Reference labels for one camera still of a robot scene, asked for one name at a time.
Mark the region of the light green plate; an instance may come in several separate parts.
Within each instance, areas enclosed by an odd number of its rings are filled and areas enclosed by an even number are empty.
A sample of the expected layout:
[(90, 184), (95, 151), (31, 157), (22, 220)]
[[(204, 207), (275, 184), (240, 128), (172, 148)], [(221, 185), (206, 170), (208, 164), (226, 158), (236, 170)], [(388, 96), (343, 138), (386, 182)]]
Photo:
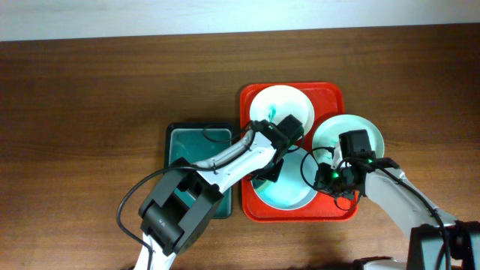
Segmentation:
[(336, 115), (324, 121), (313, 134), (312, 148), (335, 147), (340, 134), (356, 130), (367, 131), (372, 150), (378, 158), (383, 158), (385, 143), (380, 130), (366, 118), (357, 115)]

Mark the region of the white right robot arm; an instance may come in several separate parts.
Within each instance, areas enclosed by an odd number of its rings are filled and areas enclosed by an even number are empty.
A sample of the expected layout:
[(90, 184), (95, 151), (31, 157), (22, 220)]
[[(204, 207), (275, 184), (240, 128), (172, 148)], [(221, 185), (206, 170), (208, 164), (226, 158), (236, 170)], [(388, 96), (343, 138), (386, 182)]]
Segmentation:
[(452, 260), (462, 269), (479, 268), (479, 222), (461, 221), (435, 205), (396, 162), (376, 156), (366, 130), (342, 133), (326, 150), (332, 160), (319, 164), (313, 189), (368, 198), (409, 238), (406, 262), (373, 256), (355, 260), (354, 269), (452, 269)]

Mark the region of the black water tray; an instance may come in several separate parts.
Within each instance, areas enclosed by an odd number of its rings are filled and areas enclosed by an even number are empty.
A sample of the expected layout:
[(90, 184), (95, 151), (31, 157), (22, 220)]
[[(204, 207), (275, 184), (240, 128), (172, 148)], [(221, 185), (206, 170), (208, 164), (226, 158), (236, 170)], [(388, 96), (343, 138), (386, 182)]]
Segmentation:
[(210, 158), (230, 145), (207, 140), (203, 129), (213, 140), (229, 140), (232, 138), (232, 127), (228, 123), (192, 123), (176, 122), (166, 129), (164, 166), (169, 167), (179, 158), (186, 159), (190, 164)]

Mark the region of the white plate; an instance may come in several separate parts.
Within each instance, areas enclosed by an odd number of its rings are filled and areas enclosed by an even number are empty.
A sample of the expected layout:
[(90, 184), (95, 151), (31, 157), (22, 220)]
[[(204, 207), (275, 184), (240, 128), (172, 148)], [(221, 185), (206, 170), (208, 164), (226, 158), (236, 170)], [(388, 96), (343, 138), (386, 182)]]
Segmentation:
[(306, 94), (289, 85), (273, 85), (260, 91), (253, 99), (249, 116), (251, 120), (268, 120), (279, 124), (292, 115), (302, 123), (304, 135), (314, 123), (314, 105)]

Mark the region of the light blue plate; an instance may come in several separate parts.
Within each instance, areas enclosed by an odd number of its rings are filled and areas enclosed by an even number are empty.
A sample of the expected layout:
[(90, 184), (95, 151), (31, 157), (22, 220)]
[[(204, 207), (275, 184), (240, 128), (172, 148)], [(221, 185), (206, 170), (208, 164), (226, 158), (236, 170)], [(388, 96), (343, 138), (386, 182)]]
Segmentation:
[(299, 150), (283, 157), (283, 166), (276, 182), (254, 179), (253, 189), (266, 205), (282, 211), (300, 209), (309, 204), (317, 192), (308, 186), (301, 175), (300, 165), (307, 152)]

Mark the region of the red plastic tray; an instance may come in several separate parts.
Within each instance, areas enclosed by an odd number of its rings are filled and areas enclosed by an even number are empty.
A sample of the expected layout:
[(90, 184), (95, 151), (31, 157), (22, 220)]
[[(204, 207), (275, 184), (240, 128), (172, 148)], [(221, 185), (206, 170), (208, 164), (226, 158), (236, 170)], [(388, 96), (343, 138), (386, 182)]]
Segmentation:
[[(344, 113), (344, 100), (341, 90), (329, 82), (290, 82), (288, 84), (299, 89), (313, 104), (315, 117), (313, 127), (306, 134), (305, 140), (299, 140), (292, 148), (295, 151), (304, 149), (307, 154), (300, 165), (301, 177), (313, 180), (318, 170), (320, 158), (312, 157), (308, 152), (312, 149), (312, 140), (316, 129), (328, 118)], [(250, 177), (241, 180), (241, 204), (244, 213), (252, 221), (260, 223), (274, 222), (321, 222), (346, 221), (354, 216), (358, 207), (357, 198), (348, 200), (317, 192), (316, 197), (306, 206), (282, 211), (266, 205), (256, 195)]]

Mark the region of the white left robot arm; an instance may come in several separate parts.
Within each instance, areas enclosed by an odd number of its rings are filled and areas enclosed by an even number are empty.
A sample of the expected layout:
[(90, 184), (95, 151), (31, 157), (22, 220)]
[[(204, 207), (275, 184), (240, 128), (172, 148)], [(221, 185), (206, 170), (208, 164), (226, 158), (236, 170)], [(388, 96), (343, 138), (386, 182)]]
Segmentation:
[(169, 269), (203, 234), (224, 192), (251, 173), (278, 169), (303, 133), (293, 115), (277, 124), (252, 121), (250, 130), (221, 153), (196, 163), (180, 158), (166, 168), (139, 207), (142, 249), (135, 269)]

